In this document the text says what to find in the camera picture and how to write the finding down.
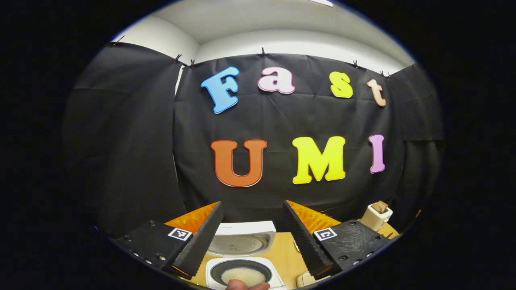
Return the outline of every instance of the white wall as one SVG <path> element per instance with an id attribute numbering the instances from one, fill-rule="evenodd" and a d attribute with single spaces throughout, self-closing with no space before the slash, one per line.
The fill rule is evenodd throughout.
<path id="1" fill-rule="evenodd" d="M 120 32 L 114 38 L 114 41 L 122 36 L 124 38 L 120 42 L 144 46 L 173 58 L 182 54 L 179 60 L 186 64 L 190 64 L 190 60 L 195 59 L 199 48 L 198 42 L 184 31 L 170 24 L 170 22 L 152 15 Z M 181 78 L 182 72 L 183 70 L 179 71 L 179 78 Z M 176 91 L 178 85 L 179 79 L 175 86 Z"/>
<path id="2" fill-rule="evenodd" d="M 236 34 L 199 46 L 196 63 L 245 54 L 289 53 L 326 57 L 353 63 L 376 72 L 393 74 L 406 65 L 363 43 L 337 35 L 293 29 L 274 29 Z"/>

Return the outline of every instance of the ceiling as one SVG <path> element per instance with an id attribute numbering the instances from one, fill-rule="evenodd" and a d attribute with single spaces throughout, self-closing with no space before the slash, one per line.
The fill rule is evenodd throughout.
<path id="1" fill-rule="evenodd" d="M 353 39 L 410 65 L 412 58 L 393 39 L 348 8 L 308 0 L 181 0 L 153 13 L 199 44 L 266 29 L 300 29 Z"/>

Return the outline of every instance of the table surface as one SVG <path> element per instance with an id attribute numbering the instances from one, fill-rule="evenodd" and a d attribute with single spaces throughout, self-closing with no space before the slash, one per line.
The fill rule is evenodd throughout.
<path id="1" fill-rule="evenodd" d="M 398 232 L 396 232 L 396 230 L 387 223 L 384 224 L 378 233 L 383 236 L 389 236 L 389 234 L 392 233 L 389 238 L 393 238 L 398 235 Z M 256 255 L 256 257 L 263 257 L 270 260 L 274 265 L 274 268 L 276 268 L 276 271 L 278 271 L 281 280 L 283 280 L 283 283 L 287 285 L 289 290 L 297 288 L 297 277 L 307 271 L 303 257 L 301 256 L 301 253 L 297 251 L 296 246 L 294 245 L 294 238 L 290 232 L 276 233 L 270 250 L 261 255 Z M 190 282 L 206 286 L 206 263 L 209 260 L 216 258 L 220 257 L 206 254 L 199 270 L 197 271 L 197 275 L 194 276 Z"/>

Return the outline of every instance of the finger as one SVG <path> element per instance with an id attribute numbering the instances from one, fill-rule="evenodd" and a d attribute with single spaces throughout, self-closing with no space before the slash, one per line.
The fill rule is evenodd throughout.
<path id="1" fill-rule="evenodd" d="M 240 280 L 229 280 L 228 287 L 225 290 L 248 290 L 248 288 L 247 285 Z"/>
<path id="2" fill-rule="evenodd" d="M 268 290 L 270 288 L 269 283 L 262 283 L 258 284 L 255 287 L 251 288 L 250 290 Z"/>

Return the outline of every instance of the letter f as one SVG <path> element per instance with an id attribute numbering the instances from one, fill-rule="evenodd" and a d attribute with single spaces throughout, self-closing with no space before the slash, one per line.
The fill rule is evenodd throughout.
<path id="1" fill-rule="evenodd" d="M 208 89 L 209 94 L 212 96 L 213 103 L 215 103 L 215 107 L 213 107 L 215 114 L 222 113 L 238 103 L 238 98 L 228 93 L 228 90 L 235 93 L 238 90 L 238 84 L 234 78 L 228 75 L 235 76 L 239 73 L 236 67 L 228 67 L 201 83 L 201 87 Z M 225 83 L 222 83 L 222 78 L 225 76 L 228 77 L 226 77 Z"/>

